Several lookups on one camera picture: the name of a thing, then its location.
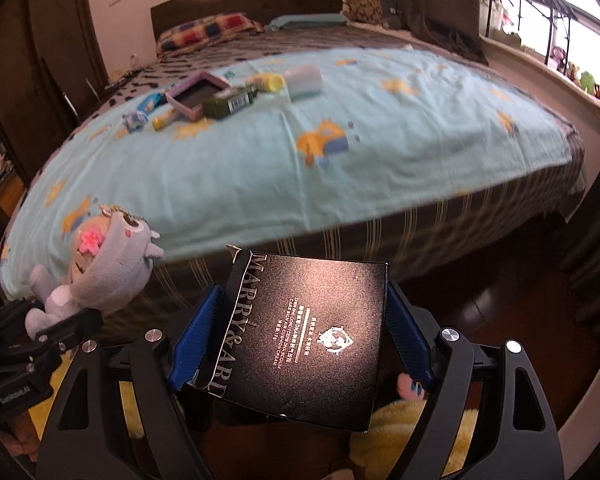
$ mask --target pink flower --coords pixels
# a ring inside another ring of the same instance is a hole
[[[97,225],[92,225],[86,231],[80,232],[80,247],[78,252],[83,256],[91,253],[93,256],[98,254],[100,246],[104,241],[104,234]]]

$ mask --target keychain plush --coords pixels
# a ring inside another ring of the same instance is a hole
[[[32,308],[25,318],[30,338],[83,308],[112,314],[138,295],[149,280],[153,262],[164,251],[152,239],[143,218],[118,208],[83,222],[72,240],[66,283],[58,285],[42,265],[29,275],[33,293],[45,309]]]

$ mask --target blue bedsheet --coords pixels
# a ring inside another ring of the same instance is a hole
[[[35,264],[64,275],[72,232],[101,204],[144,216],[170,262],[381,217],[571,160],[544,108],[430,52],[339,49],[215,73],[237,86],[309,62],[324,77],[313,98],[261,94],[222,121],[123,135],[120,117],[140,96],[91,121],[49,162],[14,222],[0,262],[7,295],[30,293]]]

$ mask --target headboard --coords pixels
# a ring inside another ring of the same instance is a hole
[[[169,0],[151,8],[154,36],[171,27],[221,12],[244,12],[248,18],[267,25],[283,14],[340,12],[342,0]]]

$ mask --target curtain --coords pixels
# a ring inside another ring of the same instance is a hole
[[[576,320],[592,322],[600,332],[600,173],[559,235],[557,249],[571,292],[587,303]]]
[[[400,20],[416,38],[487,64],[480,47],[479,0],[395,0]]]

